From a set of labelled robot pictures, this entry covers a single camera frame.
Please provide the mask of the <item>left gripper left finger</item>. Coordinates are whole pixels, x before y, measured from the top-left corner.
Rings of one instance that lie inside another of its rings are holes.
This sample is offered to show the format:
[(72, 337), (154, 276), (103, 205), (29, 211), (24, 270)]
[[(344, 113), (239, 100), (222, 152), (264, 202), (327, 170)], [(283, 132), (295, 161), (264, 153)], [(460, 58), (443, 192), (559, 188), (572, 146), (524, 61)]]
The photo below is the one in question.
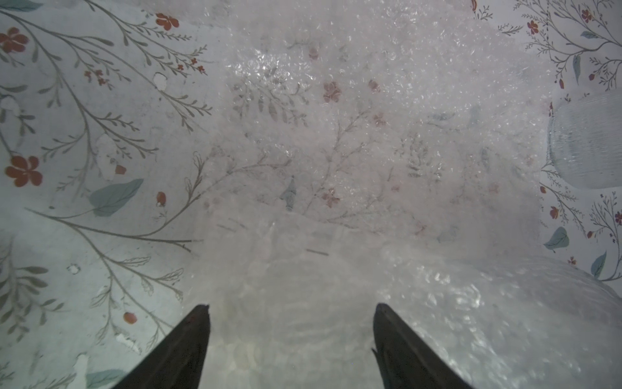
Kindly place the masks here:
[(208, 305), (197, 305), (114, 389), (197, 389), (211, 334)]

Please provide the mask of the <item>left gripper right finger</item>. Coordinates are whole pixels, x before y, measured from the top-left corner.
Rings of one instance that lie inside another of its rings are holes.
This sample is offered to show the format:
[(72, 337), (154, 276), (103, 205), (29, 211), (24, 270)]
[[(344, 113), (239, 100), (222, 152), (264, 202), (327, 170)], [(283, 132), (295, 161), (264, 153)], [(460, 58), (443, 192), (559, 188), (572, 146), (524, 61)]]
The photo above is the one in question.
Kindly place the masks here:
[(373, 349), (387, 389), (471, 389), (387, 304), (377, 304)]

